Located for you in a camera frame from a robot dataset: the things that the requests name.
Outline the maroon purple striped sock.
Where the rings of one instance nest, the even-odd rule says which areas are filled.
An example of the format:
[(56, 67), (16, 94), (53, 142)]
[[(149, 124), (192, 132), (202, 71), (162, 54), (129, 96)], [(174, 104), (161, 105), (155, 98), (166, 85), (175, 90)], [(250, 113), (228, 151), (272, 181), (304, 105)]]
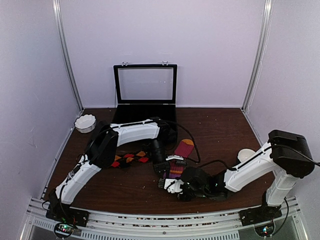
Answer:
[(167, 162), (169, 163), (169, 170), (163, 174), (165, 179), (176, 179), (181, 176), (185, 167), (187, 166), (186, 159), (194, 150), (195, 145), (191, 139), (183, 139), (178, 144), (173, 155), (169, 155)]

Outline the black red orange argyle sock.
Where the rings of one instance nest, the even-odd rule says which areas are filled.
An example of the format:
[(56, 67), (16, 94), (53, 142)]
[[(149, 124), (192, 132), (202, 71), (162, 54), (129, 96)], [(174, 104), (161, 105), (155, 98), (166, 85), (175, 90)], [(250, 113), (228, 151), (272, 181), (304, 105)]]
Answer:
[(113, 168), (128, 168), (133, 162), (147, 163), (150, 160), (150, 156), (145, 151), (137, 151), (126, 154), (116, 154), (114, 162), (111, 167)]

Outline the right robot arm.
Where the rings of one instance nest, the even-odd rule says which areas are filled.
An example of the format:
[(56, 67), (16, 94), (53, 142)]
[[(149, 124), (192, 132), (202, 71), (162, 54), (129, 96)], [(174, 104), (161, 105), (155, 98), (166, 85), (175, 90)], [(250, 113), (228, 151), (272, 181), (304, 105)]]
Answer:
[(259, 220), (268, 220), (282, 205), (286, 195), (299, 179), (311, 174), (319, 163), (312, 155), (304, 136), (282, 130), (272, 130), (268, 141), (236, 166), (216, 175), (209, 175), (202, 166), (187, 167), (181, 174), (178, 198), (208, 198), (223, 201), (261, 176), (278, 170), (272, 185), (256, 210)]

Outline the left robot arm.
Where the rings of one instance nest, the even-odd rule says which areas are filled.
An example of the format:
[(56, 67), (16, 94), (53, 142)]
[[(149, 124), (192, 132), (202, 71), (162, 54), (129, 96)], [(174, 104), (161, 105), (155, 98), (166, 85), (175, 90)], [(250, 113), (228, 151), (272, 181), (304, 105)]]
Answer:
[(76, 195), (95, 174), (114, 163), (119, 146), (148, 140), (154, 164), (165, 165), (164, 148), (176, 143), (177, 136), (176, 127), (159, 117), (122, 124), (99, 122), (80, 160), (63, 182), (49, 193), (49, 211), (61, 222), (69, 221), (72, 218), (69, 207)]

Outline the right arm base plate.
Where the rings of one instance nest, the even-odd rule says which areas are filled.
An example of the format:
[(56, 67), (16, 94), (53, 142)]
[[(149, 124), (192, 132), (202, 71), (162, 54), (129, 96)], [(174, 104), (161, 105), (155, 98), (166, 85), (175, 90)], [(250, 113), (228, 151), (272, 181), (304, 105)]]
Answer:
[(239, 218), (242, 226), (256, 225), (262, 222), (271, 221), (272, 219), (281, 217), (282, 211), (279, 207), (254, 207), (241, 210)]

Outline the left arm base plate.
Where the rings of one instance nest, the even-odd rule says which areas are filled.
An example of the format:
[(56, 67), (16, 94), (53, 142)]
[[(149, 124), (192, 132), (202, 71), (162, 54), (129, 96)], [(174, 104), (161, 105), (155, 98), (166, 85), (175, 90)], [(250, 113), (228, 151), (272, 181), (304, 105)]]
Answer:
[(65, 213), (60, 209), (48, 210), (45, 214), (45, 217), (77, 227), (86, 227), (89, 215), (90, 213), (88, 211), (70, 208), (65, 211)]

